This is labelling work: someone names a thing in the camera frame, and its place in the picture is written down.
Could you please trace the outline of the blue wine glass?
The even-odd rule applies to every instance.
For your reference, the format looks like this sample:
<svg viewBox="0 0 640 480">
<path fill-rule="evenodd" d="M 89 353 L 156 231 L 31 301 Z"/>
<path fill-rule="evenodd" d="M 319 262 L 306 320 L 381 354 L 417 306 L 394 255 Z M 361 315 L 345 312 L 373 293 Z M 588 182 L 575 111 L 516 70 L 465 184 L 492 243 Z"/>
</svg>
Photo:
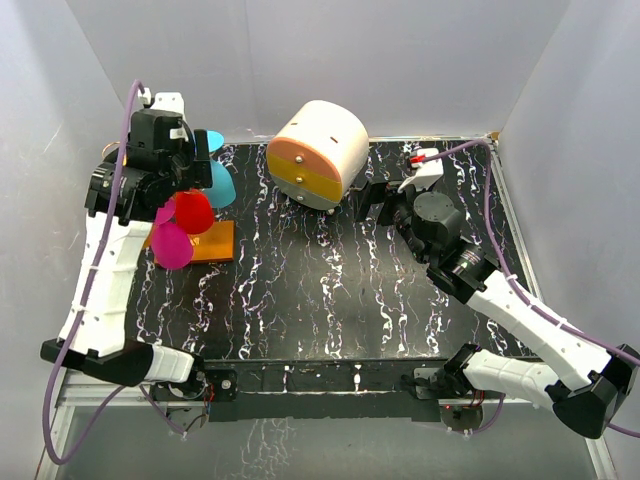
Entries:
<svg viewBox="0 0 640 480">
<path fill-rule="evenodd" d="M 224 144 L 224 136 L 217 131 L 207 130 L 209 153 L 217 152 Z M 236 199 L 236 190 L 231 174 L 218 160 L 210 162 L 213 185 L 203 190 L 214 209 L 231 205 Z"/>
</svg>

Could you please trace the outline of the red wine glass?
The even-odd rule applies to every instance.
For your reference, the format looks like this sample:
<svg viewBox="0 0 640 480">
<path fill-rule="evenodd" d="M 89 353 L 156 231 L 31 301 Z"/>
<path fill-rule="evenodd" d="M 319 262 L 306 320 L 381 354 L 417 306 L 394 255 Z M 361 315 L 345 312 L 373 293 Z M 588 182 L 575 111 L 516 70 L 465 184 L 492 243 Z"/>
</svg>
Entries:
<svg viewBox="0 0 640 480">
<path fill-rule="evenodd" d="M 215 221 L 207 196 L 199 190 L 177 192 L 175 221 L 189 235 L 206 232 Z"/>
</svg>

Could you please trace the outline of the pink wine glass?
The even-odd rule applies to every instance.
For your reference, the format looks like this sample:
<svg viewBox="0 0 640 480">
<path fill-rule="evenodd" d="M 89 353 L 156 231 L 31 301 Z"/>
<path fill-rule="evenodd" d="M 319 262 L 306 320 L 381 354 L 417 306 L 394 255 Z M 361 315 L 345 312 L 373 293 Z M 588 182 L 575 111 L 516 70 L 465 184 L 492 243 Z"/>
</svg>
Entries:
<svg viewBox="0 0 640 480">
<path fill-rule="evenodd" d="M 193 246 L 188 234 L 173 222 L 176 202 L 170 198 L 156 213 L 150 236 L 155 261 L 162 268 L 177 270 L 189 264 Z"/>
</svg>

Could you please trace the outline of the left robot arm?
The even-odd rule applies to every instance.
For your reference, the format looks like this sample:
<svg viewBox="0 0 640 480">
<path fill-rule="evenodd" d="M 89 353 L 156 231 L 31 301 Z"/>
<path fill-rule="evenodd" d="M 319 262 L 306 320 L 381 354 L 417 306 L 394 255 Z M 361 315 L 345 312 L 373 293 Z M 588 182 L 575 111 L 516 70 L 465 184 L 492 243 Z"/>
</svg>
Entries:
<svg viewBox="0 0 640 480">
<path fill-rule="evenodd" d="M 86 243 L 70 312 L 40 357 L 98 380 L 135 387 L 171 384 L 186 399 L 206 387 L 202 359 L 172 347 L 128 339 L 125 317 L 143 244 L 157 211 L 176 193 L 213 184 L 205 139 L 183 114 L 143 108 L 131 116 L 126 163 L 110 153 L 93 171 L 85 200 Z"/>
</svg>

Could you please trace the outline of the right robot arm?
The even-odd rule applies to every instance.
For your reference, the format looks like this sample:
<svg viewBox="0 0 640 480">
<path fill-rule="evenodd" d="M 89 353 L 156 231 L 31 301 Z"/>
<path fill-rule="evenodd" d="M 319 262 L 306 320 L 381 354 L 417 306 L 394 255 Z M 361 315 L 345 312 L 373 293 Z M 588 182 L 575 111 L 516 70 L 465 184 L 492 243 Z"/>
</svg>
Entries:
<svg viewBox="0 0 640 480">
<path fill-rule="evenodd" d="M 638 352 L 589 339 L 523 290 L 462 236 L 464 216 L 448 196 L 368 182 L 354 195 L 356 220 L 365 220 L 374 204 L 381 207 L 378 224 L 397 230 L 439 290 L 501 325 L 539 358 L 530 363 L 466 344 L 434 381 L 460 397 L 489 390 L 524 399 L 551 410 L 575 433 L 600 438 L 631 392 Z"/>
</svg>

